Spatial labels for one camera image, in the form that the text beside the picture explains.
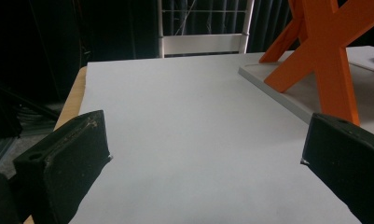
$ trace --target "dark background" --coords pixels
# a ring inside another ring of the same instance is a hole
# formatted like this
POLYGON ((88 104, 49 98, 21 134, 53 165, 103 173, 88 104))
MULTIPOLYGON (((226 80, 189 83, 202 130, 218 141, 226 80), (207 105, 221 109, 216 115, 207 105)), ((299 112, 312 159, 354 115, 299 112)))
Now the dark background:
MULTIPOLYGON (((188 7, 185 1, 174 2, 178 9, 188 7)), ((163 1, 165 7, 170 3, 163 1)), ((240 8, 245 0, 200 0, 194 8, 210 6, 240 8)), ((172 27, 174 32, 179 24, 171 24, 172 18, 166 16, 165 33, 172 27)), ((183 16, 173 15, 173 20, 183 16)), ((190 18, 186 34, 207 27, 202 15, 192 13, 190 18)), ((290 19, 286 0, 256 0, 247 52, 265 51, 290 19)), ((215 14, 211 31, 238 31, 241 27, 234 22, 240 20, 215 14), (226 24, 226 29, 218 24, 226 24)), ((352 43, 360 45, 374 46, 374 28, 352 43)), ((0 0, 0 85, 37 102, 64 101, 87 62, 149 59, 158 54, 156 0, 0 0)))

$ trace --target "floor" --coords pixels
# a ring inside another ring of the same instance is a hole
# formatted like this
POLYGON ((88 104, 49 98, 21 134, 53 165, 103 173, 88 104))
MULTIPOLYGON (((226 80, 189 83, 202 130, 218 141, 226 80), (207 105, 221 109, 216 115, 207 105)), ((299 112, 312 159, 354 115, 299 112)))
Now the floor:
MULTIPOLYGON (((62 103, 47 105, 54 111, 62 111, 62 103)), ((15 174, 12 161, 53 131, 56 122, 30 108, 18 108, 22 131, 20 137, 0 138, 0 173, 11 178, 15 174)))

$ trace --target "white tabletop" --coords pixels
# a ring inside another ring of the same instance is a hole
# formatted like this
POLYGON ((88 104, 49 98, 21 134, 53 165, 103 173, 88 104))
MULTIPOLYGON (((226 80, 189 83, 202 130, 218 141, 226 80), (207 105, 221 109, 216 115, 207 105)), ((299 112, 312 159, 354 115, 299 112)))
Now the white tabletop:
POLYGON ((238 74, 260 56, 89 63, 114 159, 71 223, 360 223, 299 164, 308 124, 238 74))

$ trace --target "orange wooden stand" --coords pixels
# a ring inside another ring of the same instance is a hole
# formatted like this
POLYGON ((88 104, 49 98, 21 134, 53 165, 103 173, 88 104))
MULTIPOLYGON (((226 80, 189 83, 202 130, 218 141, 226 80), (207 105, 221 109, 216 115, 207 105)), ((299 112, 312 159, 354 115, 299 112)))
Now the orange wooden stand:
POLYGON ((265 79, 279 92, 314 72, 322 113, 359 125, 346 47, 374 26, 374 0, 289 0, 293 20, 261 58, 277 61, 299 37, 300 46, 265 79))

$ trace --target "orange x-shaped leg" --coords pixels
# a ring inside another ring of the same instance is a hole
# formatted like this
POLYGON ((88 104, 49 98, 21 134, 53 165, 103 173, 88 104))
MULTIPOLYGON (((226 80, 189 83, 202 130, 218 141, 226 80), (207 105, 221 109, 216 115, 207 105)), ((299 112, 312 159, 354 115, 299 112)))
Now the orange x-shaped leg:
POLYGON ((266 50, 259 60, 260 63, 277 62, 297 38, 299 38, 300 43, 307 38, 302 0, 288 0, 288 4, 291 9, 292 20, 266 50))
POLYGON ((265 83, 284 92, 314 72, 321 110, 359 125, 346 47, 374 26, 374 0, 303 0, 308 38, 265 83))

